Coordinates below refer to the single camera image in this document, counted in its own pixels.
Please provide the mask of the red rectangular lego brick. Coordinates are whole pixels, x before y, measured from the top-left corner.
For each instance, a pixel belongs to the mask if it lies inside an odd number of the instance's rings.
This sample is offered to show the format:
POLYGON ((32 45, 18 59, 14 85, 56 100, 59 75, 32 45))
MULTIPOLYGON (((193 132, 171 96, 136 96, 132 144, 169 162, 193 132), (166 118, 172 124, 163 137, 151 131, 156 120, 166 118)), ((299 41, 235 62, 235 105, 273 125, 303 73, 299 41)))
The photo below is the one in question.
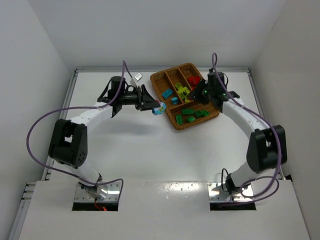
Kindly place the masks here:
POLYGON ((200 82, 201 77, 200 77, 200 76, 190 76, 187 80, 188 80, 189 84, 190 84, 192 87, 195 87, 195 86, 197 86, 198 83, 200 82))

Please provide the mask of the blue fish lego assembly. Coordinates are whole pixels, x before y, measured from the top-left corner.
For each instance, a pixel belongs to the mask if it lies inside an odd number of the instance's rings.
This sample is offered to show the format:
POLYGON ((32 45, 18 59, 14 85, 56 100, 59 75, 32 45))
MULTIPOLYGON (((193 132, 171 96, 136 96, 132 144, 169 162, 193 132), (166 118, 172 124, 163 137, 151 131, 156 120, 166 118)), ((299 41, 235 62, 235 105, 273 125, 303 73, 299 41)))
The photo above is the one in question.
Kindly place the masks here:
POLYGON ((164 102, 159 102, 160 107, 155 107, 152 109, 152 114, 155 116, 161 115, 167 108, 164 102))

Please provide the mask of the lime long lego brick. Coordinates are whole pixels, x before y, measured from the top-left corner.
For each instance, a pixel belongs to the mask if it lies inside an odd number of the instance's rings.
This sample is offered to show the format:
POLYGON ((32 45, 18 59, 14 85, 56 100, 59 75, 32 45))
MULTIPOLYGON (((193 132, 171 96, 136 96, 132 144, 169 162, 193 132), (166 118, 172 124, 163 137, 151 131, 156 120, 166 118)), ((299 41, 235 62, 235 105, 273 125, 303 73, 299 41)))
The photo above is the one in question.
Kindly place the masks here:
POLYGON ((185 86, 181 87, 177 92, 179 95, 188 95, 190 93, 190 90, 185 86))

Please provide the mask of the lime square lego brick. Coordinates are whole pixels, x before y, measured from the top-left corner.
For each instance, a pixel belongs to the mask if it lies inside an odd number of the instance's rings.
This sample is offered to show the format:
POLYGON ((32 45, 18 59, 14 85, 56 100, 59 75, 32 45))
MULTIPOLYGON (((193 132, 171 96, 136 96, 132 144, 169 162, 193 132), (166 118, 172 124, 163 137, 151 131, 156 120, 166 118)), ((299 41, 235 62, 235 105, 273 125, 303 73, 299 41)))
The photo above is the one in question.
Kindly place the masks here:
POLYGON ((180 90, 180 89, 183 88, 183 86, 182 86, 180 83, 174 84, 174 87, 175 87, 177 90, 180 90))

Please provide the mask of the dark green lego brick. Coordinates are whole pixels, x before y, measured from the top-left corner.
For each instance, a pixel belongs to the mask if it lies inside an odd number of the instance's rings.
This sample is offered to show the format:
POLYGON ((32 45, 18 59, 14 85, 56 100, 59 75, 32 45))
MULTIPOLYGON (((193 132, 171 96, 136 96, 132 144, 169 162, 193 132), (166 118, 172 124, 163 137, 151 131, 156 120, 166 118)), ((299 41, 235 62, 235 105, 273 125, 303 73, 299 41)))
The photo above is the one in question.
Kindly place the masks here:
POLYGON ((203 117, 206 117, 206 116, 208 116, 210 113, 209 113, 208 111, 206 111, 206 110, 202 110, 202 111, 201 111, 201 114, 202 114, 203 117))

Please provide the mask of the blue long lego brick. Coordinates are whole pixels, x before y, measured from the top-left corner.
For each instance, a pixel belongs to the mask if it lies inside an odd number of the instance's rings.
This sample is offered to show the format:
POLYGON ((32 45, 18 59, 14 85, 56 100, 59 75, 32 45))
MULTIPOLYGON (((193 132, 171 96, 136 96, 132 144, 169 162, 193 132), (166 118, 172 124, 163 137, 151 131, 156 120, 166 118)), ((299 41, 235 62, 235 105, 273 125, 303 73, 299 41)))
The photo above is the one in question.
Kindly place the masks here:
POLYGON ((163 98, 164 100, 166 100, 166 99, 168 99, 172 94, 173 94, 173 91, 172 91, 170 88, 168 88, 167 90, 165 90, 165 91, 161 94, 161 96, 162 96, 162 98, 163 98))

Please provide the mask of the small blue lego brick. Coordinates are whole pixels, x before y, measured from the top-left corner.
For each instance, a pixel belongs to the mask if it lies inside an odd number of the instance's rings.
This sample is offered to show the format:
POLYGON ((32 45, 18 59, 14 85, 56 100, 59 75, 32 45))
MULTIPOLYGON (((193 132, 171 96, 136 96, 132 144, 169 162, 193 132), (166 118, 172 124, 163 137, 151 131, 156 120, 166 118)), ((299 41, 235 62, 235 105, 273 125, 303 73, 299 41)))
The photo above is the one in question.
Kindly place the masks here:
POLYGON ((176 104, 179 103, 179 100, 178 100, 177 97, 173 97, 173 98, 171 99, 171 102, 172 102, 173 105, 176 105, 176 104))

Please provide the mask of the green number three lego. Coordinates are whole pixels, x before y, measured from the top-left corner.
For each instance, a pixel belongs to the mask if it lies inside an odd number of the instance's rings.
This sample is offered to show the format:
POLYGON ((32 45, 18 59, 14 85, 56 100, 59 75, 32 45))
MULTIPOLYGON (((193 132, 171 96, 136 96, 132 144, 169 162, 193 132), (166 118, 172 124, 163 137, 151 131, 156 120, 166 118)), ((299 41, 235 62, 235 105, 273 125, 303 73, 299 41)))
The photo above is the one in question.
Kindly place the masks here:
POLYGON ((204 115, 203 115, 203 112, 202 112, 201 110, 195 111, 194 114, 195 114, 195 116, 196 116, 197 118, 201 118, 201 117, 204 116, 204 115))

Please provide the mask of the green rounded lego piece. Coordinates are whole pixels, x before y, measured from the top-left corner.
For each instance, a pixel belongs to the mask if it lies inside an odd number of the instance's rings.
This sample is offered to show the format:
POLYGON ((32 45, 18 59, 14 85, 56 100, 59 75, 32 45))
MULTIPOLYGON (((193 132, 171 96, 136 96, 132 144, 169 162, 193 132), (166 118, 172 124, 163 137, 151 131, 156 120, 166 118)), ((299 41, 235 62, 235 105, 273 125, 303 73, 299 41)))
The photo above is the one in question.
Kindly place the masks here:
POLYGON ((189 123, 192 123, 192 122, 194 122, 195 120, 196 120, 196 118, 193 117, 193 116, 189 116, 189 117, 187 118, 187 121, 188 121, 189 123))

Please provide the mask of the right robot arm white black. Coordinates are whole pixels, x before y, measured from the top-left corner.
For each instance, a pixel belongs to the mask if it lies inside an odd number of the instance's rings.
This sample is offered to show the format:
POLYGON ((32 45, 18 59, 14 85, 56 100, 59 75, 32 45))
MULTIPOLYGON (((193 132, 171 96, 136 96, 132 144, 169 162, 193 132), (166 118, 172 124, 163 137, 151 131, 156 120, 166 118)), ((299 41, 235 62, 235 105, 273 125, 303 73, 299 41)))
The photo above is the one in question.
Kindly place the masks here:
POLYGON ((229 194, 257 179, 264 171, 279 170, 287 162, 285 129, 267 123, 261 115, 245 107, 235 91, 227 90, 222 72, 209 72, 207 80, 201 79, 187 98, 202 105, 211 103, 248 137, 244 164, 226 177, 224 185, 229 194))

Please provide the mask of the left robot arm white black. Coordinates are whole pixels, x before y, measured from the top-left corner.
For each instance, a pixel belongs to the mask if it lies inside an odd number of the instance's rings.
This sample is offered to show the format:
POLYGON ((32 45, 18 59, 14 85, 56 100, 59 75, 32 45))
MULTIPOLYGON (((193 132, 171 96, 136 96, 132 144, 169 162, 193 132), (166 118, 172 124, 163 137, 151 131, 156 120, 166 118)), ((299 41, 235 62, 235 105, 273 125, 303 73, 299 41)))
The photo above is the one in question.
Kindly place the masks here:
POLYGON ((94 188, 102 183, 101 175, 88 160, 88 134, 100 124, 112 119, 123 106, 160 115, 166 105, 155 100, 145 85, 127 84, 125 78, 113 76, 96 103, 70 119, 58 119, 54 125, 48 155, 65 165, 83 185, 94 188))

